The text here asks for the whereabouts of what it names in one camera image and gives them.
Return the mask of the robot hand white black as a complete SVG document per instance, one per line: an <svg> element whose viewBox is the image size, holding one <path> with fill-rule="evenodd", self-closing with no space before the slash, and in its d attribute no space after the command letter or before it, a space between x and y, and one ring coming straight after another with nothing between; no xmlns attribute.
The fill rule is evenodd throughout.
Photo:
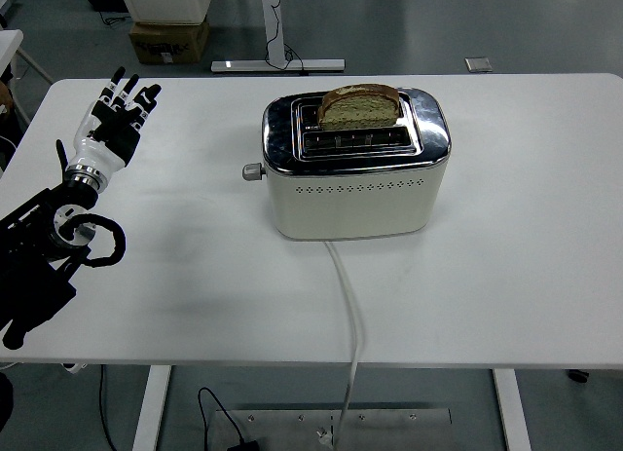
<svg viewBox="0 0 623 451"><path fill-rule="evenodd" d="M136 91L139 76L125 80L125 73L118 68L89 107L74 137L75 155L67 171L88 169L100 179L109 179L132 159L162 87L153 84Z"/></svg>

